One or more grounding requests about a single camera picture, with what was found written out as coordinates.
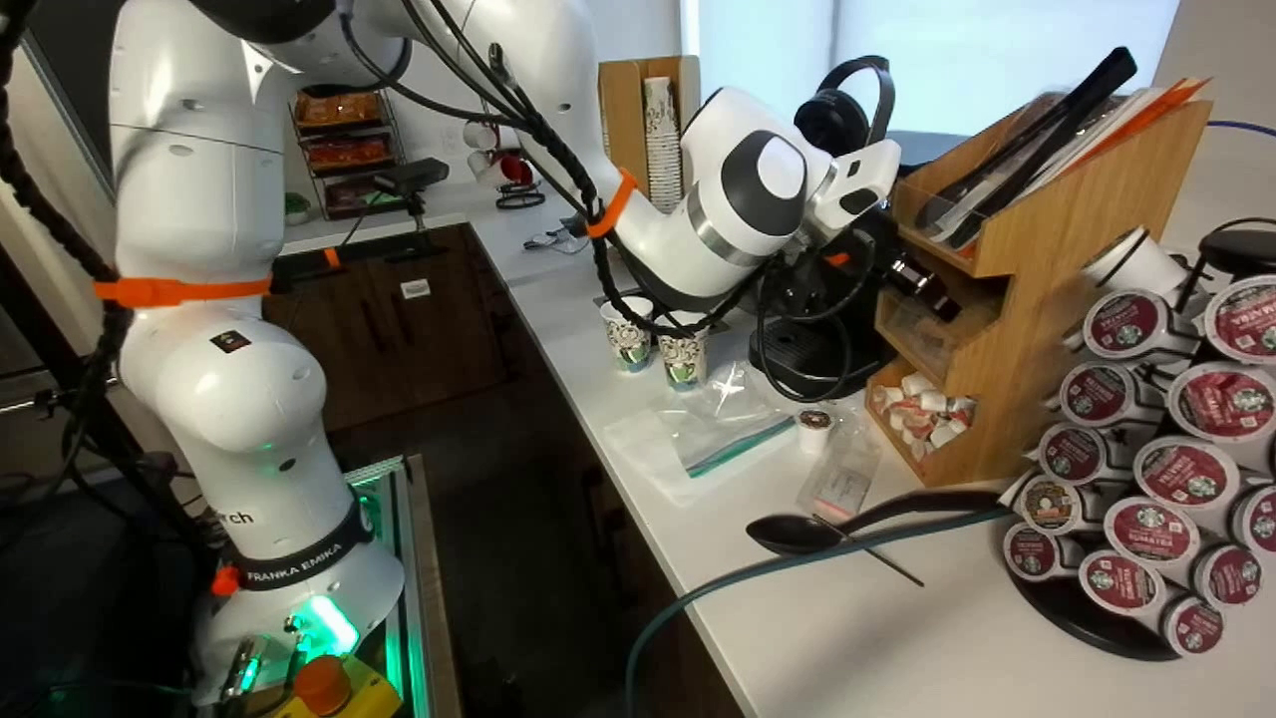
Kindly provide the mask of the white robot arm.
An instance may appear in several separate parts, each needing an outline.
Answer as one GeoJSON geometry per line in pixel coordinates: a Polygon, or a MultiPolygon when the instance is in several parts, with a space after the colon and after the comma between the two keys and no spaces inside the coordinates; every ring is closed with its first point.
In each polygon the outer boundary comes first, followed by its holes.
{"type": "Polygon", "coordinates": [[[122,0],[107,58],[122,388],[166,426],[231,541],[237,586],[194,639],[219,701],[249,646],[348,654],[386,623],[401,563],[366,534],[324,432],[325,374],[263,291],[284,245],[296,75],[374,85],[433,51],[529,148],[587,223],[603,287],[687,319],[801,237],[877,212],[901,144],[801,128],[741,86],[683,131],[689,191],[661,207],[607,155],[583,0],[122,0]]]}

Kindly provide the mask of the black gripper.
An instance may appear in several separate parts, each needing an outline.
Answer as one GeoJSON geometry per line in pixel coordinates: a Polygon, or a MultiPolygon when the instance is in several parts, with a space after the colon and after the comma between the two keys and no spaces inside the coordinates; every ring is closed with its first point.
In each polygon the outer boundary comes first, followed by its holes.
{"type": "Polygon", "coordinates": [[[921,261],[895,257],[901,255],[901,231],[895,220],[885,212],[868,212],[858,223],[848,223],[838,237],[822,245],[822,267],[829,272],[829,287],[838,303],[873,300],[889,277],[921,300],[939,323],[955,313],[955,300],[949,287],[921,261]]]}

